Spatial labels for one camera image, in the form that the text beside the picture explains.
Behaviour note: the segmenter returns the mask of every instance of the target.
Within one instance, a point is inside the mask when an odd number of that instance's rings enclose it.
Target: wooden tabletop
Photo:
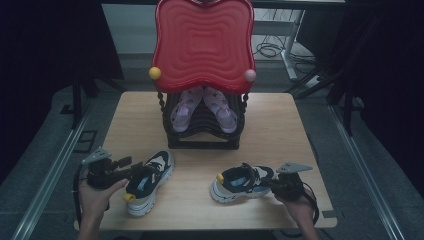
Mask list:
[[[196,136],[207,139],[210,135]],[[126,92],[113,117],[103,148],[118,160],[132,156],[147,161],[168,150],[157,93]],[[175,170],[157,191],[147,215],[133,217],[122,200],[125,189],[110,199],[103,230],[224,230],[295,228],[283,204],[272,193],[262,198],[239,198],[228,204],[214,201],[209,186],[216,175],[246,162],[277,169],[286,162],[313,167],[301,172],[314,190],[320,211],[333,210],[293,98],[285,93],[250,93],[246,123],[238,150],[170,149]],[[336,218],[321,217],[317,227],[334,227]]]

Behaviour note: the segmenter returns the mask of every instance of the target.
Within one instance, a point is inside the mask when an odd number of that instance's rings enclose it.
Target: shoe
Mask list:
[[[228,101],[224,94],[210,87],[203,91],[203,101],[215,114],[222,131],[225,133],[234,132],[237,128],[237,115],[228,107]]]
[[[174,171],[174,159],[170,152],[160,151],[153,155],[131,178],[126,187],[128,213],[143,216],[150,212],[156,201],[156,191],[168,181]]]
[[[203,88],[201,86],[185,90],[181,93],[177,106],[172,109],[171,122],[176,132],[187,130],[191,115],[199,105],[203,97]]]
[[[258,198],[271,189],[261,185],[263,179],[273,179],[274,170],[269,167],[251,167],[243,163],[241,167],[230,168],[216,176],[210,192],[212,198],[221,203],[232,202],[239,197]]]

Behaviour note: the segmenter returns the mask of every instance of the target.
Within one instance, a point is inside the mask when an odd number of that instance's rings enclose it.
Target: yellow ball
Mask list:
[[[157,68],[157,67],[150,68],[149,76],[150,76],[151,79],[157,80],[157,79],[160,78],[160,75],[161,75],[161,71],[160,71],[159,68]]]

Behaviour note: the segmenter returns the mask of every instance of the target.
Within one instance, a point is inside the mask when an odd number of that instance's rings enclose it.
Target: white wall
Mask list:
[[[153,53],[156,6],[102,4],[118,54]]]

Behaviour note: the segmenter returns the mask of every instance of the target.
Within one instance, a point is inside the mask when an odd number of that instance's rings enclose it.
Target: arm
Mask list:
[[[100,223],[109,203],[109,198],[113,193],[125,187],[127,183],[128,179],[123,179],[106,190],[97,190],[90,187],[87,184],[87,180],[81,181],[79,193],[82,219],[78,240],[99,239]]]
[[[312,192],[308,189],[305,189],[306,193],[308,193],[312,198],[314,198]],[[311,203],[302,196],[299,200],[290,202],[286,201],[278,196],[275,196],[275,198],[282,202],[286,207],[287,211],[289,212],[290,216],[293,218],[293,220],[296,222],[297,226],[299,227],[302,237],[305,240],[318,240],[318,233],[315,229],[314,223],[313,223],[313,208],[311,206]]]

